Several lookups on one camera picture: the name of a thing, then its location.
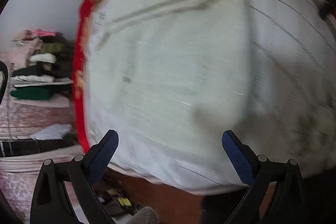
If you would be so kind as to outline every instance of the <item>stain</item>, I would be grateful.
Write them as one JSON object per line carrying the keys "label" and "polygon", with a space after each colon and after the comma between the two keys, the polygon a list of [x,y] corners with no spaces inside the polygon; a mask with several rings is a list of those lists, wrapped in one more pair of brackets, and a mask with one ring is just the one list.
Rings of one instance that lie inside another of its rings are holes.
{"label": "stain", "polygon": [[205,136],[221,136],[226,130],[219,119],[216,119],[216,114],[209,109],[195,107],[192,115],[194,122],[201,128]]}
{"label": "stain", "polygon": [[129,77],[124,77],[123,81],[128,84],[132,83],[132,80]]}
{"label": "stain", "polygon": [[311,157],[320,154],[320,168],[325,170],[332,160],[334,144],[336,142],[336,110],[333,107],[333,95],[325,90],[324,100],[320,100],[316,88],[310,87],[313,103],[304,114],[297,117],[294,134],[296,140],[292,143],[293,155],[300,160],[305,168],[314,162]]}

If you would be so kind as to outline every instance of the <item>green clothing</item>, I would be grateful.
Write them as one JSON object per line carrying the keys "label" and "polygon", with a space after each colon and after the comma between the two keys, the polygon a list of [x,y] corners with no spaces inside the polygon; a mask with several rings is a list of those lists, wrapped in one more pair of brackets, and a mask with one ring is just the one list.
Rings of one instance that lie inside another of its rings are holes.
{"label": "green clothing", "polygon": [[25,88],[13,90],[11,96],[23,100],[49,100],[50,92],[48,89],[28,86]]}
{"label": "green clothing", "polygon": [[34,51],[34,54],[59,54],[64,51],[65,46],[62,43],[44,43],[40,50]]}

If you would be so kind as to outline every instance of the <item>brown floor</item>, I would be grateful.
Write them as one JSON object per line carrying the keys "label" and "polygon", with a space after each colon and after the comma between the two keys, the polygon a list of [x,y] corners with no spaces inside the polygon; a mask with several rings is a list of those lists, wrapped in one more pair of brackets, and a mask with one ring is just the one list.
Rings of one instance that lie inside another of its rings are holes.
{"label": "brown floor", "polygon": [[106,175],[120,181],[133,202],[152,207],[161,224],[197,224],[200,221],[201,196],[192,195],[168,185],[155,185],[145,179],[108,170]]}

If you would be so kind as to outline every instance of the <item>black object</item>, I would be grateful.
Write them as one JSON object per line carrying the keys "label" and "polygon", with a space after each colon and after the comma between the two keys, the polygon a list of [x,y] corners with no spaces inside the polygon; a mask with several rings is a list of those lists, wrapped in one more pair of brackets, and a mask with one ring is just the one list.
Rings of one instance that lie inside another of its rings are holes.
{"label": "black object", "polygon": [[223,224],[243,199],[246,188],[226,194],[210,195],[202,198],[201,224]]}
{"label": "black object", "polygon": [[79,224],[64,182],[72,183],[83,212],[91,224],[115,223],[104,210],[90,185],[100,180],[119,143],[118,134],[109,130],[88,153],[69,162],[44,161],[31,203],[31,224]]}
{"label": "black object", "polygon": [[42,75],[49,75],[51,71],[45,70],[43,68],[43,62],[39,61],[36,62],[36,65],[29,66],[27,68],[18,69],[13,71],[12,76],[29,76],[29,75],[36,75],[36,76],[42,76]]}
{"label": "black object", "polygon": [[43,44],[48,44],[48,43],[54,43],[55,42],[55,37],[50,35],[48,37],[40,37],[40,39],[43,41]]}
{"label": "black object", "polygon": [[[219,223],[216,221],[219,218],[220,221],[224,221],[224,217],[228,217],[225,224],[308,223],[302,176],[296,160],[279,163],[269,161],[264,155],[256,156],[232,131],[223,133],[222,144],[242,182],[249,184],[250,188],[230,216],[221,213],[216,215],[218,212],[216,210],[211,212],[211,205],[222,201],[225,198],[224,195],[215,196],[215,198],[205,197],[202,202],[203,224]],[[270,182],[276,182],[276,186],[265,215],[259,219],[259,207]],[[236,193],[236,197],[239,199],[243,192]],[[232,207],[234,200],[227,201]]]}
{"label": "black object", "polygon": [[0,190],[0,217],[1,217],[1,223],[23,224],[22,221],[17,217],[16,213],[13,211],[11,206],[8,204],[1,190]]}
{"label": "black object", "polygon": [[0,158],[44,153],[74,145],[74,140],[0,140]]}
{"label": "black object", "polygon": [[319,8],[319,16],[325,21],[333,9],[334,7],[330,3],[326,2]]}
{"label": "black object", "polygon": [[303,181],[310,223],[336,223],[336,168]]}

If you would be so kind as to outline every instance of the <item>stacked clothes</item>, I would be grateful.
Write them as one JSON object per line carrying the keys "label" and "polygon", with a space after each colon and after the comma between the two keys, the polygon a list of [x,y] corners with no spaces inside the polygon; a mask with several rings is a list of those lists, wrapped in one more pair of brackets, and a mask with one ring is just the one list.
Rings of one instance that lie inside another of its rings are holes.
{"label": "stacked clothes", "polygon": [[73,47],[59,34],[24,30],[9,53],[14,65],[10,94],[13,102],[49,107],[68,107],[71,95]]}

